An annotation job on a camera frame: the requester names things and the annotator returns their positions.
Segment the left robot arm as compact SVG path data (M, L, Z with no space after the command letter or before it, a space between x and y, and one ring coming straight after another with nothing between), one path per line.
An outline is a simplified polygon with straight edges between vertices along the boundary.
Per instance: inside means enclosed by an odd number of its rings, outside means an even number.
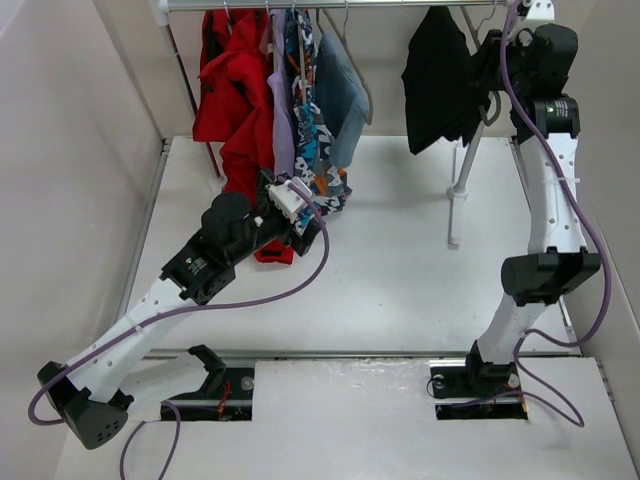
M148 403L217 394L226 365L205 345L154 367L137 366L182 321L215 309L213 298L235 280L245 259L274 240L304 256L316 236L328 234L302 179L262 170L256 193L255 203L238 192L216 196L199 229L133 307L82 353L38 372L36 396L48 399L86 449L111 441Z

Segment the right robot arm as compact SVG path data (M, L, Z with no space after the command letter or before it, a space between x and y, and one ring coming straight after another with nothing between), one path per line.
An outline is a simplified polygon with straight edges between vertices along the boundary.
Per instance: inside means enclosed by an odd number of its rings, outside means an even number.
M482 84L506 92L516 128L514 157L531 215L527 252L501 267L503 297L488 329L464 366L443 376L438 396L489 397L516 376L518 341L558 300L597 273L599 254L589 251L576 201L575 156L580 132L577 102L564 94L578 51L570 28L544 24L530 39L493 30L475 63Z

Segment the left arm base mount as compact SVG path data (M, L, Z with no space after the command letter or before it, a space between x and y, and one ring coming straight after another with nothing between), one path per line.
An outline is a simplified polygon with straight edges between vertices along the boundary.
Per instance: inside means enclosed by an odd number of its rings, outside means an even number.
M251 421L255 387L255 362L246 359L224 361L205 345L188 350L207 371L197 388L169 399L187 422Z

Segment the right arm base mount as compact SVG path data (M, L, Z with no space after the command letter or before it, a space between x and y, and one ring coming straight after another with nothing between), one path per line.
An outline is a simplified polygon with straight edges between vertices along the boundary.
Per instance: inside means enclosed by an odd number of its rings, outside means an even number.
M527 420L515 365L473 371L462 365L435 365L427 392L437 420Z

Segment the black trousers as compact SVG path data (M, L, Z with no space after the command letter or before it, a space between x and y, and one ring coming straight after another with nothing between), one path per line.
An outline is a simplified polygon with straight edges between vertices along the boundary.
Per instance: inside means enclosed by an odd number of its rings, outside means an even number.
M489 107L488 92L474 85L466 37L447 7L436 6L412 36L401 75L409 150L417 155L444 138L472 140Z

